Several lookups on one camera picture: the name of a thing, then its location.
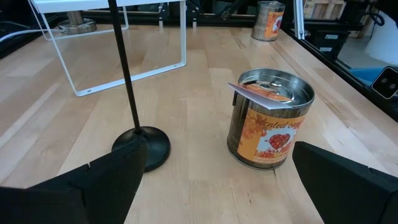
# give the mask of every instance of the paper label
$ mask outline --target paper label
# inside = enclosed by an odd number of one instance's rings
[[[239,94],[242,96],[246,97],[247,99],[258,103],[259,105],[269,109],[269,110],[275,110],[275,109],[286,109],[286,108],[291,108],[291,106],[281,103],[277,100],[273,100],[267,97],[264,97],[256,92],[247,90],[246,88],[243,88],[239,85],[235,85],[232,83],[228,83],[228,85],[235,91],[237,91]]]
[[[338,35],[328,34],[328,35],[325,36],[325,39],[337,40],[338,39]]]
[[[265,38],[273,38],[278,36],[278,30],[280,23],[282,22],[282,16],[284,12],[269,12],[268,20],[266,24],[266,30],[264,31]]]
[[[239,141],[238,154],[261,164],[283,161],[304,117],[275,118],[249,108]]]
[[[257,93],[258,95],[264,96],[266,98],[276,100],[276,101],[291,101],[291,99],[284,97],[282,95],[278,95],[276,93],[267,90],[258,84],[250,84],[250,85],[239,85],[242,88],[245,88],[253,93]]]
[[[331,52],[332,48],[331,47],[321,47],[319,48],[319,51],[322,52]]]

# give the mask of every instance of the black cable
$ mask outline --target black cable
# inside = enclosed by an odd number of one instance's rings
[[[379,11],[380,11],[380,10],[377,10],[377,13],[365,13],[366,15],[369,15],[370,18],[374,21],[373,28],[372,28],[372,33],[371,33],[371,38],[370,38],[370,39],[372,39],[375,26],[376,26],[376,25],[384,26],[384,24],[386,23],[386,22],[384,21],[384,18],[383,18],[382,16],[379,15]]]

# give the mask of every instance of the wood grain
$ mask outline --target wood grain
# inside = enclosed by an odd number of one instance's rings
[[[304,18],[338,19],[346,3],[340,0],[306,0],[304,1]]]
[[[271,43],[250,33],[188,29],[186,67],[133,83],[141,124],[165,131],[172,152],[144,175],[126,223],[322,223],[291,152],[280,168],[260,171],[228,151],[233,92],[226,82],[250,68],[290,72],[315,89],[297,140],[398,175],[395,121],[282,31]],[[178,62],[178,28],[131,26],[123,34],[132,75]],[[113,34],[59,43],[79,89],[122,77]],[[0,61],[0,115],[0,183],[10,187],[96,159],[132,128],[125,88],[76,97],[42,38]]]

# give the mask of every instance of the metal tin can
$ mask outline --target metal tin can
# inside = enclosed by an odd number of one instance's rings
[[[285,5],[280,2],[259,1],[251,37],[265,41],[276,40],[284,11]]]
[[[291,108],[269,110],[235,93],[227,144],[232,155],[243,164],[256,169],[274,169],[286,160],[315,92],[301,78],[268,68],[248,70],[238,82],[255,81],[290,99],[281,102]]]

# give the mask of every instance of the black pole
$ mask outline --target black pole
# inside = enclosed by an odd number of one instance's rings
[[[108,3],[109,3],[109,9],[111,11],[111,16],[112,16],[114,35],[116,37],[116,43],[118,44],[118,50],[119,50],[120,61],[121,61],[122,69],[123,69],[124,81],[126,82],[127,95],[129,96],[132,120],[134,122],[134,127],[135,127],[134,132],[135,132],[135,134],[141,134],[142,131],[141,131],[141,127],[139,125],[136,100],[134,98],[134,92],[132,90],[129,64],[127,62],[126,49],[124,48],[124,41],[123,41],[122,28],[120,25],[118,5],[116,4],[116,0],[108,0]]]
[[[139,125],[137,105],[134,99],[134,92],[132,91],[131,77],[129,71],[129,64],[127,62],[126,49],[124,48],[124,41],[122,30],[120,26],[120,18],[118,5],[116,0],[108,0],[109,9],[111,10],[112,23],[114,34],[116,36],[116,43],[118,44],[120,62],[123,69],[124,81],[126,82],[126,90],[129,96],[132,119],[135,128],[122,133],[113,143],[112,151],[116,150],[132,150],[135,147],[135,142],[140,139],[145,139],[147,144],[147,158],[145,161],[145,172],[149,172],[160,167],[169,157],[171,143],[169,137],[159,128],[151,126]]]

